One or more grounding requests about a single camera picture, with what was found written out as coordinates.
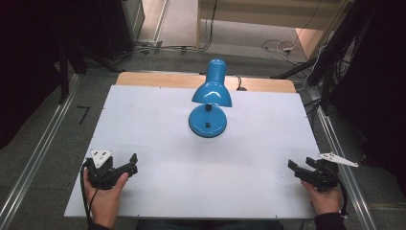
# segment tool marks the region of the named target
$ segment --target black sleeve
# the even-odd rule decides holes
[[[343,218],[339,213],[329,213],[317,216],[314,219],[317,230],[346,230]]]
[[[87,230],[111,230],[110,228],[98,225],[97,223],[90,223]]]

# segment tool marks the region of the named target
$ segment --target hand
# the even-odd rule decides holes
[[[310,204],[317,215],[338,213],[340,210],[340,192],[337,187],[319,193],[314,185],[302,181],[304,188],[310,193]]]
[[[87,203],[90,204],[96,189],[92,187],[88,179],[89,171],[84,171],[84,189],[86,191]],[[93,221],[98,225],[113,229],[119,213],[120,194],[128,179],[128,173],[123,173],[117,180],[116,186],[111,190],[98,190],[93,198],[90,211],[93,214]]]

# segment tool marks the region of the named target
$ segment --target lamp shade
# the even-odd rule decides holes
[[[207,67],[206,81],[197,88],[192,102],[231,107],[230,93],[224,85],[227,65],[221,59],[213,59]]]

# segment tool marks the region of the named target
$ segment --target blue desk lamp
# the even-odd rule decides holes
[[[200,103],[189,116],[189,126],[201,137],[220,135],[227,126],[227,118],[219,106],[233,106],[230,93],[224,86],[226,63],[213,59],[207,67],[206,81],[197,88],[192,102]]]

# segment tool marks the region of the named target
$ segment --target lamp base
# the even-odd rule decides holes
[[[223,110],[216,105],[202,104],[189,116],[189,126],[198,136],[216,137],[226,129],[227,118]]]

